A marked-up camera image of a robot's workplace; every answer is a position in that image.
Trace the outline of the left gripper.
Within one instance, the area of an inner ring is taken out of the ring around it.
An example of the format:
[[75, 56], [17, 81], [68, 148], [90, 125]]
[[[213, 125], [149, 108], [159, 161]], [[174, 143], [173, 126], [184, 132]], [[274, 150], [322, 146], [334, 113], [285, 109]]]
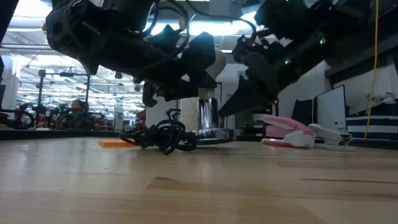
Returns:
[[[95, 60], [102, 66], [144, 80], [142, 102], [155, 106], [154, 96], [166, 102], [198, 96], [198, 88], [216, 88], [215, 79], [206, 71], [216, 60], [214, 38], [202, 32], [190, 43], [182, 58], [174, 52], [180, 31], [169, 25], [147, 40], [137, 34], [112, 32], [93, 49]], [[178, 80], [184, 74], [189, 82]]]

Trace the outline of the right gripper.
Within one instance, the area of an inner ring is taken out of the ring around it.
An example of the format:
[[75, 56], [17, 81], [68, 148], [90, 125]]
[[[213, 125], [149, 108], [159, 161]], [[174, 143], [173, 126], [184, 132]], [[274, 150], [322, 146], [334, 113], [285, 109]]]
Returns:
[[235, 61], [247, 66], [238, 88], [220, 108], [220, 116], [258, 110], [273, 104], [277, 94], [295, 83], [326, 57], [326, 36], [310, 35], [283, 46], [258, 44], [241, 36], [233, 49]]

